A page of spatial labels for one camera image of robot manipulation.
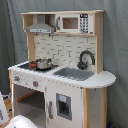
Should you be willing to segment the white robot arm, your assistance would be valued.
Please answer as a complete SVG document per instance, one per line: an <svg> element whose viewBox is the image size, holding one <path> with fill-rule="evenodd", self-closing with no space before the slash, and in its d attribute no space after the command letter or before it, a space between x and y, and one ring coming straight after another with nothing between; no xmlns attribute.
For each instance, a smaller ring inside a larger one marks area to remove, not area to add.
<svg viewBox="0 0 128 128"><path fill-rule="evenodd" d="M30 119L18 115L12 118L5 128L37 128L37 126Z"/></svg>

